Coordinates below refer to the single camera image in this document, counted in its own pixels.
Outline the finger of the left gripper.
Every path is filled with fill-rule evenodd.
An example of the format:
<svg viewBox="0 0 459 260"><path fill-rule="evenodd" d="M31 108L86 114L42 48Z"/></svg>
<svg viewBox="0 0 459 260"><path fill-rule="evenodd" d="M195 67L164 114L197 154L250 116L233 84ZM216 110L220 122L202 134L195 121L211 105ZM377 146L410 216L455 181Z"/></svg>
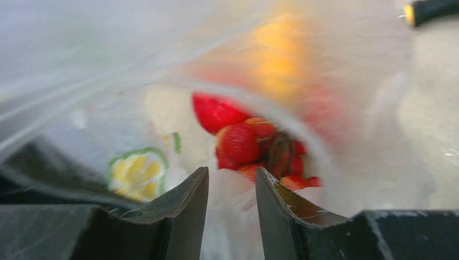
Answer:
<svg viewBox="0 0 459 260"><path fill-rule="evenodd" d="M95 204L128 212L141 203L109 191L105 178L44 140L1 162L1 204Z"/></svg>

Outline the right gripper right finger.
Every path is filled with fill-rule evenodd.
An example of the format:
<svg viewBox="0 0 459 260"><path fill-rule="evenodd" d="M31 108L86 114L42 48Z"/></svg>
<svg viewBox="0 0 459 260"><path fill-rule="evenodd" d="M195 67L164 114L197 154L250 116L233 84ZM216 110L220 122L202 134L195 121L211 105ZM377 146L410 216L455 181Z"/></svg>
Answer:
<svg viewBox="0 0 459 260"><path fill-rule="evenodd" d="M458 211L325 210L264 168L255 183L266 259L458 259Z"/></svg>

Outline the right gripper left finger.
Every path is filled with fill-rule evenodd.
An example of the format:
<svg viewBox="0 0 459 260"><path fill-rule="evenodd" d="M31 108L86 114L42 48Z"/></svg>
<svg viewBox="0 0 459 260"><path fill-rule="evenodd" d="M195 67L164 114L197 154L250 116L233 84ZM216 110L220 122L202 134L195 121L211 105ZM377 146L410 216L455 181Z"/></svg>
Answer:
<svg viewBox="0 0 459 260"><path fill-rule="evenodd" d="M1 203L1 259L199 259L209 174L119 217L97 205Z"/></svg>

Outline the red fake cherry bunch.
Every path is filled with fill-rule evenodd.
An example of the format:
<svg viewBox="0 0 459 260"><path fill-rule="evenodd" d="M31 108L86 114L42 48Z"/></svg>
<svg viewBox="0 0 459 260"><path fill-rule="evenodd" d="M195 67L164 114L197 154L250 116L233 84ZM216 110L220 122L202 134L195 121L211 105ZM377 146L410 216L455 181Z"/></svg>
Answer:
<svg viewBox="0 0 459 260"><path fill-rule="evenodd" d="M219 169L235 170L251 181L263 167L293 191L321 186L319 177L306 174L308 152L303 144L261 118L218 131L215 156Z"/></svg>

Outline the clear plastic bag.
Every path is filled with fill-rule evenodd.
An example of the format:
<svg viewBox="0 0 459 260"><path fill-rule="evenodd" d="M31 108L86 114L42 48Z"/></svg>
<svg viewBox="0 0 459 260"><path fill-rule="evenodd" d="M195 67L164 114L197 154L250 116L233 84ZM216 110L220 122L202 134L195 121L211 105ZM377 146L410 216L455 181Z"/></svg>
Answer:
<svg viewBox="0 0 459 260"><path fill-rule="evenodd" d="M251 33L284 12L307 25L313 74L342 111L339 143L258 92ZM256 182L206 166L214 141L190 92L302 141L323 187L294 192L315 205L346 218L423 211L435 183L398 120L411 62L391 1L1 1L1 162L44 140L141 207L206 167L199 259L266 259Z"/></svg>

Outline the orange yellow fake mango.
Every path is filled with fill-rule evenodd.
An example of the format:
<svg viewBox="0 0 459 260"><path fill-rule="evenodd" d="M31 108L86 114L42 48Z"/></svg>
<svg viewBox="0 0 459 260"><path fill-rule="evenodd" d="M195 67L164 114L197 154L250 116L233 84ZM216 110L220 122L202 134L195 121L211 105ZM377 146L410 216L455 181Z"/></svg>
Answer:
<svg viewBox="0 0 459 260"><path fill-rule="evenodd" d="M339 143L345 126L336 96L312 71L307 25L292 13L272 17L251 33L258 48L253 73L258 92L300 114L324 140Z"/></svg>

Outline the red fake apple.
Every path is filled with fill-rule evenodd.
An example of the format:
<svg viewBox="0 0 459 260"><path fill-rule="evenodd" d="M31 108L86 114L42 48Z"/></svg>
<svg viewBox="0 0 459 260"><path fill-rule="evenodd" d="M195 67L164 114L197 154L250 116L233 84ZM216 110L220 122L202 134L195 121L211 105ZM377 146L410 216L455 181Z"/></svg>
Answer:
<svg viewBox="0 0 459 260"><path fill-rule="evenodd" d="M233 100L202 92L192 94L192 106L199 124L211 135L216 135L228 125L243 122L251 117Z"/></svg>

